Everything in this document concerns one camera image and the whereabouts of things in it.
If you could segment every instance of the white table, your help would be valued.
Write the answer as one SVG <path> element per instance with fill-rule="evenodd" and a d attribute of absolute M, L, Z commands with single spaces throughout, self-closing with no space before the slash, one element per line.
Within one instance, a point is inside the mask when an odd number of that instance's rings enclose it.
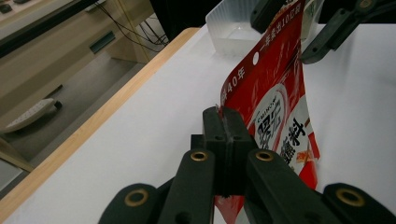
<path fill-rule="evenodd" d="M 395 25 L 361 25 L 339 50 L 305 66 L 304 77 L 321 151 L 318 190 L 345 182 L 396 213 L 394 36 Z M 96 223 L 120 189 L 160 186 L 239 61 L 219 56 L 200 29 L 5 223 Z"/>

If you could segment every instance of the wooden table edge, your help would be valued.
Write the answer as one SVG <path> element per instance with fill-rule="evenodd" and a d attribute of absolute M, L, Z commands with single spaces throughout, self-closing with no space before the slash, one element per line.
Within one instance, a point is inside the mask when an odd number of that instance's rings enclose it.
<path fill-rule="evenodd" d="M 172 57 L 199 28 L 188 28 L 178 35 L 129 80 L 113 97 L 66 139 L 32 173 L 0 201 L 0 223 L 21 206 L 56 170 L 76 152 L 96 130 L 114 114 L 149 78 Z"/>

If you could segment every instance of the red package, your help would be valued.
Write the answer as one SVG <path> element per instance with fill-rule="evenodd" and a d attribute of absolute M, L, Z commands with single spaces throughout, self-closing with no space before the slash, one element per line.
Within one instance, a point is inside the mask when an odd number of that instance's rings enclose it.
<path fill-rule="evenodd" d="M 304 0 L 283 6 L 259 43 L 228 76 L 221 106 L 237 110 L 260 148 L 277 152 L 314 189 L 318 146 L 305 100 L 301 55 Z M 227 223 L 235 223 L 241 196 L 215 204 Z"/>

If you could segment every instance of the floor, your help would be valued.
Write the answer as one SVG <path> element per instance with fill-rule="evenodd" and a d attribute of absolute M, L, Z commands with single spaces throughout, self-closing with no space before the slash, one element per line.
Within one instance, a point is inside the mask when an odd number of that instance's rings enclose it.
<path fill-rule="evenodd" d="M 151 40 L 143 40 L 142 44 L 155 51 L 161 51 L 163 43 L 167 42 L 155 14 L 137 26 L 136 30 Z M 155 51 L 148 50 L 149 57 L 158 53 Z M 57 111 L 53 107 L 31 125 L 14 133 L 0 134 L 0 137 L 36 167 L 144 66 L 142 63 L 112 59 L 104 52 L 49 95 L 63 104 L 61 110 Z M 27 172 L 22 172 L 3 188 L 0 199 L 27 175 Z"/>

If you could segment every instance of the clear plastic container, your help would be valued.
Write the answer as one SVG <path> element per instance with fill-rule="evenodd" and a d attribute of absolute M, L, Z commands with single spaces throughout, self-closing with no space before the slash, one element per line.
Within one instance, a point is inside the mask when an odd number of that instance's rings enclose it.
<path fill-rule="evenodd" d="M 223 0 L 206 15 L 206 25 L 216 51 L 246 56 L 262 35 L 251 28 L 250 14 L 260 0 Z M 306 0 L 303 45 L 313 39 L 323 0 Z"/>

